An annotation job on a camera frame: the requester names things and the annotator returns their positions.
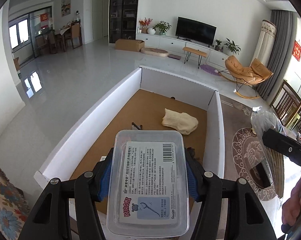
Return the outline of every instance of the barcode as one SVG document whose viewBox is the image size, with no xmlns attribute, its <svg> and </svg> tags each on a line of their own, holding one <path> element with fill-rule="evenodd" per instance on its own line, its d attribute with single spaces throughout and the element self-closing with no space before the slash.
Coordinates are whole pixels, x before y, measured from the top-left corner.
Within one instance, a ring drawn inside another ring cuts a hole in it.
<svg viewBox="0 0 301 240">
<path fill-rule="evenodd" d="M 163 144 L 163 161 L 172 162 L 172 145 Z"/>
</svg>

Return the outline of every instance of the product label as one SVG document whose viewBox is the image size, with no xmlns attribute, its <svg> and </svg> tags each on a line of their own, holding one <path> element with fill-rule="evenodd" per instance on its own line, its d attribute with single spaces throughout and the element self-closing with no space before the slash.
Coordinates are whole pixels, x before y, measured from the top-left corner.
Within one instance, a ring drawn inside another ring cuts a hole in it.
<svg viewBox="0 0 301 240">
<path fill-rule="evenodd" d="M 174 224 L 178 217 L 175 144 L 127 142 L 119 221 Z"/>
</svg>

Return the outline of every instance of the white tv cabinet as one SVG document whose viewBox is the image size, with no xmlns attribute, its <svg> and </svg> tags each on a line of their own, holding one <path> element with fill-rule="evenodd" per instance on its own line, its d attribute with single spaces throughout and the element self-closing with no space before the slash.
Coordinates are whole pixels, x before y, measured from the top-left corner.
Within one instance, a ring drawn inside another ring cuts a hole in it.
<svg viewBox="0 0 301 240">
<path fill-rule="evenodd" d="M 177 39 L 172 36 L 163 36 L 163 35 L 151 35 L 151 34 L 136 34 L 137 40 L 142 40 L 145 42 L 146 47 L 160 48 L 165 49 L 171 54 L 186 56 L 186 53 L 183 51 L 184 47 L 189 47 L 193 49 L 197 49 L 207 53 L 207 58 L 202 59 L 202 64 L 207 64 L 219 70 L 225 69 L 225 60 L 228 58 L 223 52 L 216 51 L 213 48 L 209 48 L 203 44 L 191 41 L 184 41 L 181 39 Z M 197 55 L 191 55 L 190 59 L 198 60 Z"/>
</svg>

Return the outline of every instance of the human hand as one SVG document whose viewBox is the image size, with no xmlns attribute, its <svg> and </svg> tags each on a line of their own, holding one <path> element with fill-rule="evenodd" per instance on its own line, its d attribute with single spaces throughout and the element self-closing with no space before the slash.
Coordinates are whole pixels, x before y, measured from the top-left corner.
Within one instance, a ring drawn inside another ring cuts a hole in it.
<svg viewBox="0 0 301 240">
<path fill-rule="evenodd" d="M 283 225 L 289 224 L 293 226 L 300 213 L 301 198 L 301 177 L 296 186 L 292 189 L 291 197 L 283 204 L 282 222 Z"/>
</svg>

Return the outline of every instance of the clear plastic box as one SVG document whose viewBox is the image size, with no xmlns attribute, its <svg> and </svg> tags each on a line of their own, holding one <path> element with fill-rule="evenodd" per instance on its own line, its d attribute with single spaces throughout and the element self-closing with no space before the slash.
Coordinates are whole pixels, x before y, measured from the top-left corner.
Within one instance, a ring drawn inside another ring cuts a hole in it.
<svg viewBox="0 0 301 240">
<path fill-rule="evenodd" d="M 189 227 L 186 160 L 177 131 L 116 135 L 107 227 L 117 235 L 181 236 Z"/>
</svg>

